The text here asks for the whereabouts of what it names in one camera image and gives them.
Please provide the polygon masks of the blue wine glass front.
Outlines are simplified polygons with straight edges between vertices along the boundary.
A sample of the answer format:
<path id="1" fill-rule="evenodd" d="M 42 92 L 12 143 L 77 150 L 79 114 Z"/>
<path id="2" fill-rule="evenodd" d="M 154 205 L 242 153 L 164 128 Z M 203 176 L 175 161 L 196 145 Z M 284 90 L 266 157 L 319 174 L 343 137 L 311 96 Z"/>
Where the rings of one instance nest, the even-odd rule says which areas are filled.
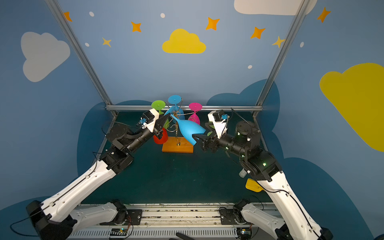
<path id="1" fill-rule="evenodd" d="M 194 123 L 189 120 L 180 120 L 175 116 L 172 116 L 172 118 L 178 123 L 181 134 L 183 137 L 189 141 L 193 146 L 197 143 L 192 135 L 193 134 L 204 134 L 206 129 L 202 126 L 198 125 L 197 123 Z"/>

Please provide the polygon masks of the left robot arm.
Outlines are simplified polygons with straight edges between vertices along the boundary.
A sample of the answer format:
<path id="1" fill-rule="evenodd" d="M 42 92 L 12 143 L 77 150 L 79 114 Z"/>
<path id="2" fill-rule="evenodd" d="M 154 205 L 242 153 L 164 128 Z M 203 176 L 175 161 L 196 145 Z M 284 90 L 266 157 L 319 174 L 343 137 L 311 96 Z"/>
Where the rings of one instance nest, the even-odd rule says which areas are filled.
<path id="1" fill-rule="evenodd" d="M 72 233 L 100 223 L 122 225 L 129 215 L 123 203 L 108 202 L 85 212 L 75 208 L 98 187 L 123 172 L 134 160 L 133 153 L 153 136 L 161 138 L 170 114 L 151 109 L 143 113 L 136 127 L 114 123 L 106 135 L 111 147 L 80 177 L 43 202 L 27 205 L 29 219 L 42 240 L 65 240 Z"/>

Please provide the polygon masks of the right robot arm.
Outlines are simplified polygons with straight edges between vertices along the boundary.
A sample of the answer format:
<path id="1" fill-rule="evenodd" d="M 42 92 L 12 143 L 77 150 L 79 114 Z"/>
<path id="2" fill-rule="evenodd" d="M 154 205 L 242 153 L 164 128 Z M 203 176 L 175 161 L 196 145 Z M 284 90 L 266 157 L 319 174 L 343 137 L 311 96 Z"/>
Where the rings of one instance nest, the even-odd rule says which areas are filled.
<path id="1" fill-rule="evenodd" d="M 267 192 L 281 214 L 280 218 L 259 210 L 252 203 L 242 200 L 234 211 L 242 221 L 251 223 L 275 240 L 331 240 L 333 234 L 321 227 L 305 210 L 276 158 L 260 147 L 261 132 L 255 124 L 238 122 L 236 134 L 226 132 L 226 122 L 206 125 L 211 134 L 194 133 L 192 138 L 206 150 L 223 149 L 239 157 L 243 170 Z"/>

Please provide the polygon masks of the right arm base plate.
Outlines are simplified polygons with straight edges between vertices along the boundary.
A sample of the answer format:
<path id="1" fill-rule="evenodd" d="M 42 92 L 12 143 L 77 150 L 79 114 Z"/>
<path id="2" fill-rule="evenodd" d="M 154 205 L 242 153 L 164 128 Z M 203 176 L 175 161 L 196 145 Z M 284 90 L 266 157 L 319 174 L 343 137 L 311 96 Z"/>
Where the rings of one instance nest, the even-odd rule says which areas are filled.
<path id="1" fill-rule="evenodd" d="M 236 226 L 259 226 L 255 223 L 249 222 L 246 218 L 249 218 L 246 214 L 247 211 L 240 211 L 238 209 L 219 208 L 220 220 L 222 225 L 236 225 Z"/>

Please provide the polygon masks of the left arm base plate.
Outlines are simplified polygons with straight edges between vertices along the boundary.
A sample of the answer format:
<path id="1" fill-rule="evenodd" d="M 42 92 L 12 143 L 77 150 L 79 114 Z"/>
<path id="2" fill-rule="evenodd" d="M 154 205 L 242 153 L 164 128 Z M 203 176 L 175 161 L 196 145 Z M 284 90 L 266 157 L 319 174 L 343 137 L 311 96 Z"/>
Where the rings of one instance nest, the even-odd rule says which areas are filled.
<path id="1" fill-rule="evenodd" d="M 128 209 L 124 214 L 118 214 L 111 222 L 100 223 L 100 226 L 138 226 L 141 224 L 142 209 Z"/>

